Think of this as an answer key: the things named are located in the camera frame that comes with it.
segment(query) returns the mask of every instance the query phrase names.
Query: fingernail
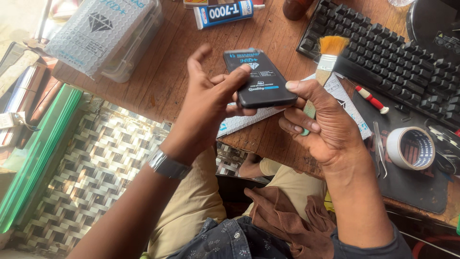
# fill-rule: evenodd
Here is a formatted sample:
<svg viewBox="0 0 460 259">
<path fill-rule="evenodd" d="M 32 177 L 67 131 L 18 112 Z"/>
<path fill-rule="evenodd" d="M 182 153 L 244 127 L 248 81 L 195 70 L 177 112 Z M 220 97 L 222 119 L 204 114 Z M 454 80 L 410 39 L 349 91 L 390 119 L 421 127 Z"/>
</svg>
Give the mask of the fingernail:
<svg viewBox="0 0 460 259">
<path fill-rule="evenodd" d="M 320 126 L 318 123 L 314 122 L 312 125 L 311 125 L 311 129 L 314 130 L 315 132 L 318 132 L 320 131 Z"/>
<path fill-rule="evenodd" d="M 297 88 L 297 86 L 299 85 L 299 83 L 296 83 L 295 81 L 288 81 L 286 83 L 286 89 L 287 90 L 294 90 Z"/>
<path fill-rule="evenodd" d="M 240 65 L 240 68 L 243 69 L 244 71 L 248 72 L 248 73 L 250 73 L 251 70 L 252 70 L 251 66 L 246 64 L 246 63 Z"/>
<path fill-rule="evenodd" d="M 297 125 L 294 127 L 294 130 L 297 131 L 297 132 L 299 132 L 299 133 L 301 133 L 302 131 L 304 131 L 304 129 L 303 129 L 302 127 L 297 126 Z"/>
</svg>

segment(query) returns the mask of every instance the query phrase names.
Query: black mouse pad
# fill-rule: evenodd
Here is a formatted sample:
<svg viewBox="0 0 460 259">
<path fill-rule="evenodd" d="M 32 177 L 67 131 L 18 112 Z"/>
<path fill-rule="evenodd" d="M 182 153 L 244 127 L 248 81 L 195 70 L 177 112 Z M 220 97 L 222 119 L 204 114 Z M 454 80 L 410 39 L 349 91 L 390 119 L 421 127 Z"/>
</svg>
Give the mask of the black mouse pad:
<svg viewBox="0 0 460 259">
<path fill-rule="evenodd" d="M 391 162 L 386 152 L 386 137 L 392 130 L 411 126 L 424 129 L 424 122 L 427 118 L 412 110 L 410 114 L 405 114 L 395 108 L 396 103 L 394 101 L 373 91 L 370 91 L 370 93 L 390 109 L 387 114 L 380 114 L 379 110 L 373 107 L 357 91 L 353 94 L 353 103 L 373 132 L 372 136 L 365 140 L 365 143 L 374 163 L 374 121 L 379 123 L 385 152 L 385 165 L 388 170 L 388 175 L 384 179 L 385 170 L 380 165 L 381 175 L 378 177 L 378 183 L 382 195 L 430 212 L 443 213 L 447 204 L 447 184 L 450 176 L 439 171 L 435 163 L 421 171 L 401 169 Z M 410 146 L 410 143 L 408 143 L 408 148 L 416 152 L 416 148 L 414 149 L 413 146 Z"/>
</svg>

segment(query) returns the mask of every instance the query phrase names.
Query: bubble wrap envelope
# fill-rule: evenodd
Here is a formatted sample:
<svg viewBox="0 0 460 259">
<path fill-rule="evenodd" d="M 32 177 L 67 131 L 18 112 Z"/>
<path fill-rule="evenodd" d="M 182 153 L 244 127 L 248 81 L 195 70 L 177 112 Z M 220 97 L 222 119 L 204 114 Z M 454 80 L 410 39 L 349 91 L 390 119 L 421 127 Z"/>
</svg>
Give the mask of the bubble wrap envelope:
<svg viewBox="0 0 460 259">
<path fill-rule="evenodd" d="M 45 52 L 94 79 L 156 1 L 86 0 Z"/>
<path fill-rule="evenodd" d="M 313 74 L 304 80 L 314 79 L 316 78 L 316 74 Z M 332 96 L 337 99 L 337 101 L 342 105 L 345 111 L 355 120 L 356 124 L 361 131 L 362 139 L 367 139 L 372 135 L 371 130 L 364 122 L 363 118 L 359 114 L 356 107 L 353 105 L 353 102 L 348 97 L 345 89 L 343 88 L 342 84 L 338 81 L 335 74 L 327 81 L 324 88 L 327 90 L 328 93 L 332 94 Z M 260 108 L 257 110 L 257 114 L 254 116 L 243 116 L 243 117 L 233 117 L 233 118 L 226 118 L 221 124 L 219 128 L 219 132 L 217 133 L 217 137 L 220 138 L 237 130 L 240 130 L 246 126 L 249 126 L 253 123 L 256 123 L 260 120 L 263 120 L 271 115 L 281 112 L 281 110 L 276 110 L 273 107 L 270 108 Z"/>
</svg>

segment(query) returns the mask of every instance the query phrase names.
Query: woven floor mat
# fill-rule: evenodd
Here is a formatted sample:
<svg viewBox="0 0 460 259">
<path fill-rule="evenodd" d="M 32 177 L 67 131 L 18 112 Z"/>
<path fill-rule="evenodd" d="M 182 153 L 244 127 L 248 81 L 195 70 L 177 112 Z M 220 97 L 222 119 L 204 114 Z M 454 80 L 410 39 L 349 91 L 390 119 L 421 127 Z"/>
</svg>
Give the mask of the woven floor mat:
<svg viewBox="0 0 460 259">
<path fill-rule="evenodd" d="M 65 258 L 125 192 L 170 129 L 109 102 L 98 115 L 84 115 L 35 215 L 24 231 L 15 232 L 15 248 Z M 238 175 L 244 156 L 218 143 L 216 172 Z"/>
</svg>

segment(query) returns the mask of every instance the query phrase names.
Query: beige pants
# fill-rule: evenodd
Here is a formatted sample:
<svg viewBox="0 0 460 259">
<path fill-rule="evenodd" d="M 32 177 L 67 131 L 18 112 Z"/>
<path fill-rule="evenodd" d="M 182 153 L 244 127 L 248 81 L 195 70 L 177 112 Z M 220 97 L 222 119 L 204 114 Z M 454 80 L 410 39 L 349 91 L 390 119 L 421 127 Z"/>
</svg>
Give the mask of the beige pants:
<svg viewBox="0 0 460 259">
<path fill-rule="evenodd" d="M 218 223 L 226 219 L 215 176 L 214 149 L 209 148 L 201 153 L 192 166 L 192 171 L 179 184 L 153 231 L 148 250 L 150 259 L 166 258 L 179 250 L 200 232 L 206 218 L 213 218 Z M 324 181 L 298 174 L 292 168 L 275 161 L 263 159 L 260 169 L 267 176 L 275 176 L 267 186 L 281 189 L 305 220 L 307 196 L 317 195 L 323 199 L 326 195 Z M 249 215 L 252 207 L 253 204 L 243 216 Z"/>
</svg>

